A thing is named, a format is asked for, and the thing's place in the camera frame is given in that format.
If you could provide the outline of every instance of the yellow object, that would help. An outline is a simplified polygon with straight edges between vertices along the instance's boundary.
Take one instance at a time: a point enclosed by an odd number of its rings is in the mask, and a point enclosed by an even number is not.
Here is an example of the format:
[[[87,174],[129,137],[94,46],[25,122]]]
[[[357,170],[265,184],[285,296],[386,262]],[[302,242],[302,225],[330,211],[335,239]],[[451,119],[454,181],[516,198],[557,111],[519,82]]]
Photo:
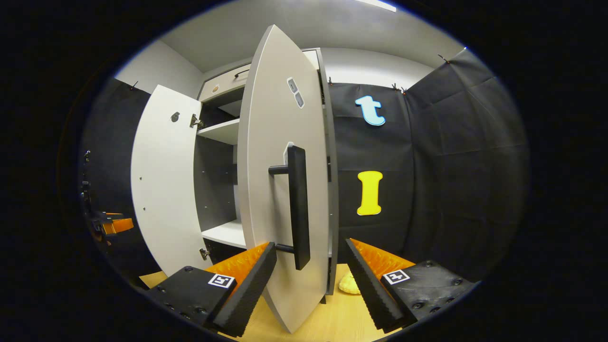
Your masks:
[[[409,260],[405,260],[402,257],[390,254],[389,252],[383,251],[378,247],[368,245],[367,243],[363,243],[355,239],[350,240],[353,242],[354,247],[357,248],[359,254],[361,254],[365,260],[365,263],[367,263],[367,265],[370,267],[378,281],[380,281],[383,274],[416,265]]]
[[[382,173],[378,171],[364,171],[357,176],[363,185],[361,192],[361,206],[357,214],[376,215],[382,211],[378,205],[378,185],[382,179]]]
[[[359,291],[359,287],[357,286],[357,283],[354,281],[354,277],[353,274],[348,271],[344,277],[342,277],[342,280],[340,280],[340,284],[338,285],[338,288],[346,293],[351,293],[353,295],[360,295],[361,291]]]

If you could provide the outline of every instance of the clip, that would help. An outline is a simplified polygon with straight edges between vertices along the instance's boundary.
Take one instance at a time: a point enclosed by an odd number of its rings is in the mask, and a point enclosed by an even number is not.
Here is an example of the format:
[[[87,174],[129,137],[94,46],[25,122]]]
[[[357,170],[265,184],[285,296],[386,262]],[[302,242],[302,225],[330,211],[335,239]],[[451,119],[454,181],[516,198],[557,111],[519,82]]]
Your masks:
[[[443,56],[442,56],[442,55],[440,55],[440,54],[437,54],[437,55],[438,55],[439,57],[441,57],[441,59],[442,59],[442,60],[446,61],[446,63],[447,63],[447,64],[449,64],[449,63],[450,63],[450,61],[449,61],[449,60],[447,60],[447,59],[445,59],[445,58],[443,58]]]

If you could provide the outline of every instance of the orange object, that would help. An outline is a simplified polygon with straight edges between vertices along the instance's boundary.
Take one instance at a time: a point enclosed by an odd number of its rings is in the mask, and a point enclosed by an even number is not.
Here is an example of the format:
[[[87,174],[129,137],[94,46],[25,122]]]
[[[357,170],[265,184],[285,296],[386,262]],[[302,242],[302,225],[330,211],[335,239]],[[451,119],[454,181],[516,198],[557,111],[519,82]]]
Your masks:
[[[355,239],[350,239],[355,248],[359,251],[359,254],[367,263],[367,266],[374,273],[378,281],[383,274],[387,274],[393,271],[402,270],[403,268],[411,267],[416,265],[415,263],[405,260],[402,257],[398,257],[389,252],[383,251],[380,248],[368,245]]]
[[[237,286],[234,288],[234,290],[232,290],[232,293],[228,297],[230,298],[243,283],[249,272],[251,272],[251,269],[254,267],[255,263],[266,249],[266,246],[268,246],[268,242],[245,252],[239,253],[222,262],[218,262],[215,265],[207,268],[206,271],[231,276],[237,280]]]
[[[131,228],[133,228],[133,220],[130,218],[121,218],[119,220],[113,220],[112,223],[103,224],[103,229],[106,231],[106,234],[116,234]]]

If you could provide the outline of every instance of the black foam pad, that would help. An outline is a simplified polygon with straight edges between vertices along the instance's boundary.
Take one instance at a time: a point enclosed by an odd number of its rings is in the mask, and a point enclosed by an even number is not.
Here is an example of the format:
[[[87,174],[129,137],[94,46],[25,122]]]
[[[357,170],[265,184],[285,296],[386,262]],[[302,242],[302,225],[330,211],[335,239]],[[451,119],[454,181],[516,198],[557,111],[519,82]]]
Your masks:
[[[266,287],[276,263],[276,247],[274,242],[271,242],[268,243],[243,283],[213,319],[213,323],[219,331],[232,337],[243,336],[251,313]]]
[[[405,311],[404,314],[382,287],[353,242],[346,239],[346,244],[349,253],[348,267],[361,291],[365,306],[367,306],[376,328],[390,332],[401,326],[415,323],[416,318],[409,311]]]

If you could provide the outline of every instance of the door hinge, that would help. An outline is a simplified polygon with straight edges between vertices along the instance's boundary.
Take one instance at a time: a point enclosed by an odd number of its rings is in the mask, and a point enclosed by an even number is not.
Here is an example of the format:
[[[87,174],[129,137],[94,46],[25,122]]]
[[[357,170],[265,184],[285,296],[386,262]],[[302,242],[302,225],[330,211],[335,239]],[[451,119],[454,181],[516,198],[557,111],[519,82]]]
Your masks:
[[[199,130],[202,130],[203,128],[205,128],[205,124],[203,123],[203,121],[197,120],[196,115],[192,114],[192,118],[190,119],[190,128],[194,127],[194,125],[197,125],[197,129],[199,129]]]
[[[200,250],[198,250],[199,252],[201,252],[201,256],[203,260],[207,260],[207,256],[209,255],[209,252],[206,251],[204,248],[201,248]]]

